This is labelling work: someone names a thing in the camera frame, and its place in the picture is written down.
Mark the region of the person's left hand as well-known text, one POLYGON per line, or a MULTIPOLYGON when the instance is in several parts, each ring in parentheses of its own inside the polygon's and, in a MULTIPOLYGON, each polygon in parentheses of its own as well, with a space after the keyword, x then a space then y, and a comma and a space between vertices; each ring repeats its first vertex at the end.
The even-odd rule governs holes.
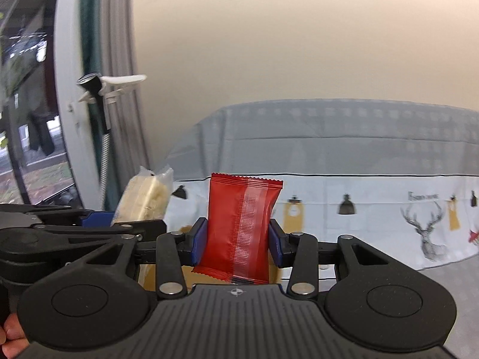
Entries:
POLYGON ((7 359, 16 358, 29 345, 17 314, 10 314, 1 325, 1 356, 7 359))

